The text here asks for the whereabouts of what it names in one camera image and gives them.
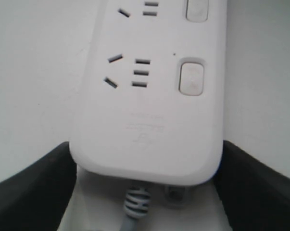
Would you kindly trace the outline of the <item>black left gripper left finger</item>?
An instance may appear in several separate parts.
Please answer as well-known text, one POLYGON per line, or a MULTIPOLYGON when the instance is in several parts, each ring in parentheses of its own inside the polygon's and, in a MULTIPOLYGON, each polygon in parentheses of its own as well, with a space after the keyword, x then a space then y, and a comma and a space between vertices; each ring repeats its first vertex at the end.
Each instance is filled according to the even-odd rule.
POLYGON ((69 143, 0 182, 0 231, 56 231, 76 184, 69 143))

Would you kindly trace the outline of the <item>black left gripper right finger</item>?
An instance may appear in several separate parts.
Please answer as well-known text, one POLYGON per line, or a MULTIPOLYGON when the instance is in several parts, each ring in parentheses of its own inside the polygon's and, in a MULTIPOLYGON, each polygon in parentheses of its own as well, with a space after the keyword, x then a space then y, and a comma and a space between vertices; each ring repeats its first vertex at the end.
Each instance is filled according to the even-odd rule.
POLYGON ((290 231, 290 178, 224 141, 214 186, 234 231, 290 231))

